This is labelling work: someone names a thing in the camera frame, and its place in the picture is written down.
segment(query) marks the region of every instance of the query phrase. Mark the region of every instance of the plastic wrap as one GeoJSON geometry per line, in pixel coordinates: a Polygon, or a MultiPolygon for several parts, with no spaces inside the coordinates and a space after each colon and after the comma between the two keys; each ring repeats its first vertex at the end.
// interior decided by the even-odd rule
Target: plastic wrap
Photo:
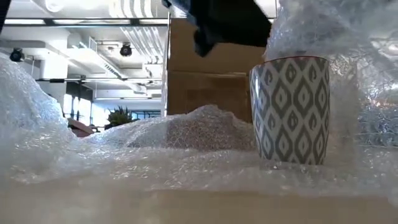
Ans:
{"type": "MultiPolygon", "coordinates": [[[[2,187],[14,182],[41,182],[40,188],[53,188],[45,181],[68,182],[73,178],[79,185],[94,182],[109,186],[108,190],[242,190],[396,198],[398,152],[373,141],[355,144],[353,137],[358,131],[340,120],[341,116],[334,121],[337,131],[331,132],[333,147],[327,151],[324,166],[260,160],[251,124],[215,106],[186,115],[137,121],[78,139],[67,129],[59,105],[18,65],[1,57],[0,110],[5,114],[0,117],[2,187]]],[[[335,80],[333,86],[344,90],[358,86],[356,83],[351,77],[335,80]]],[[[344,105],[358,98],[346,100],[344,105]]],[[[332,108],[335,114],[341,114],[340,106],[332,108]]],[[[353,111],[358,108],[343,111],[355,119],[353,111]]],[[[375,115],[381,111],[358,110],[358,114],[368,116],[367,122],[381,122],[375,115]]]]}
{"type": "MultiPolygon", "coordinates": [[[[281,54],[272,53],[271,47],[267,54],[272,58],[300,51],[321,52],[320,56],[329,58],[331,130],[324,166],[260,160],[251,124],[215,106],[205,106],[189,114],[137,121],[78,139],[67,128],[60,106],[40,90],[29,74],[2,55],[0,187],[15,182],[41,182],[41,187],[51,188],[46,181],[68,182],[75,177],[81,185],[88,180],[99,185],[103,181],[111,183],[109,190],[123,186],[135,190],[379,195],[395,202],[398,198],[397,70],[380,46],[365,41],[366,25],[359,22],[364,22],[371,9],[378,15],[382,9],[374,2],[363,12],[353,12],[358,20],[348,14],[349,7],[344,10],[343,6],[336,7],[341,4],[337,0],[306,0],[307,3],[285,0],[281,1],[282,9],[294,2],[301,4],[293,5],[301,13],[310,7],[314,13],[304,14],[311,16],[311,20],[301,21],[295,14],[286,14],[286,21],[291,23],[283,24],[282,11],[270,41],[270,46],[279,47],[281,54]],[[334,7],[326,11],[326,5],[334,7]],[[308,35],[300,34],[308,23],[321,28],[323,20],[317,15],[332,23],[327,28],[330,32],[322,35],[325,41],[312,45],[310,40],[301,38],[308,35]],[[334,30],[343,33],[332,35],[334,30]],[[343,41],[342,45],[334,45],[335,48],[328,44],[328,41],[346,40],[353,34],[358,34],[355,41],[343,41]]],[[[359,1],[345,2],[359,4],[359,1]]],[[[384,13],[382,18],[388,18],[390,14],[384,13]]],[[[387,20],[369,19],[367,24],[372,21],[380,25],[380,21],[387,20]]]]}

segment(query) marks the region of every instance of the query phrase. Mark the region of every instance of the ceiling light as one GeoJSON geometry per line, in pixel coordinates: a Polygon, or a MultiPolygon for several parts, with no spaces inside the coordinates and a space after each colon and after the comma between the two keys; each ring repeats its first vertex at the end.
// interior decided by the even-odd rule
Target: ceiling light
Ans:
{"type": "Polygon", "coordinates": [[[137,97],[97,97],[94,100],[161,100],[161,97],[137,96],[137,97]]]}
{"type": "Polygon", "coordinates": [[[132,8],[137,18],[144,18],[141,10],[141,1],[134,1],[132,8]]]}
{"type": "Polygon", "coordinates": [[[10,60],[13,62],[23,62],[25,60],[25,55],[22,53],[22,49],[14,48],[10,54],[10,60]]]}
{"type": "Polygon", "coordinates": [[[124,0],[123,2],[123,12],[128,18],[133,18],[134,16],[132,15],[131,12],[131,5],[130,5],[130,0],[124,0]]]}
{"type": "Polygon", "coordinates": [[[6,19],[4,21],[5,24],[28,24],[28,25],[44,25],[44,21],[42,19],[6,19]]]}
{"type": "Polygon", "coordinates": [[[83,9],[91,10],[98,6],[98,0],[82,0],[79,1],[79,6],[83,9]]]}
{"type": "Polygon", "coordinates": [[[65,25],[65,24],[79,24],[83,22],[81,19],[54,19],[53,22],[55,24],[59,25],[65,25]]]}
{"type": "Polygon", "coordinates": [[[132,50],[130,47],[130,43],[123,44],[123,47],[120,49],[120,54],[123,57],[130,57],[132,55],[132,50]]]}
{"type": "Polygon", "coordinates": [[[60,12],[64,6],[63,0],[45,0],[45,8],[53,13],[60,12]]]}
{"type": "Polygon", "coordinates": [[[144,13],[147,17],[153,18],[154,15],[152,15],[152,0],[146,0],[144,1],[144,13]]]}

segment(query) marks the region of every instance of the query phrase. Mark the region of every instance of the cup rim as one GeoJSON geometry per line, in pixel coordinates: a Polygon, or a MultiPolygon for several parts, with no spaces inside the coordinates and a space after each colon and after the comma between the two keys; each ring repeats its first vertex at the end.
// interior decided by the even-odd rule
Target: cup rim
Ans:
{"type": "Polygon", "coordinates": [[[272,59],[272,60],[265,61],[262,64],[265,64],[265,63],[268,63],[268,62],[273,62],[275,60],[288,59],[288,58],[299,58],[299,57],[320,58],[320,59],[323,59],[323,60],[326,60],[327,62],[329,62],[329,60],[324,58],[324,57],[303,55],[303,56],[289,56],[289,57],[275,58],[275,59],[272,59]]]}

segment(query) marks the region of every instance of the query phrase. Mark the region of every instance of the cardboard box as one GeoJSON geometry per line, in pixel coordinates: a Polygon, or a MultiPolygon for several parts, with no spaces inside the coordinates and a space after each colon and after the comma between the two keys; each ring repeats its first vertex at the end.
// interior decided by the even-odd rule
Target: cardboard box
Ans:
{"type": "Polygon", "coordinates": [[[207,57],[202,58],[195,53],[193,33],[196,29],[185,19],[172,19],[168,71],[247,73],[264,62],[264,48],[236,44],[217,44],[207,57]]]}
{"type": "Polygon", "coordinates": [[[247,73],[169,72],[167,114],[189,113],[201,106],[217,105],[251,123],[248,81],[247,73]]]}

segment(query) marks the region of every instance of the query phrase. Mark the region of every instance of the gray ikat pattern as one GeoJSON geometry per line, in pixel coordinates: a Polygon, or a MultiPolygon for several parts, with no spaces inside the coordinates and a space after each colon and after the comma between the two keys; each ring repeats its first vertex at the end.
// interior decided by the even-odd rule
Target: gray ikat pattern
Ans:
{"type": "Polygon", "coordinates": [[[323,164],[329,135],[329,64],[324,58],[292,57],[254,67],[251,106],[262,158],[323,164]]]}

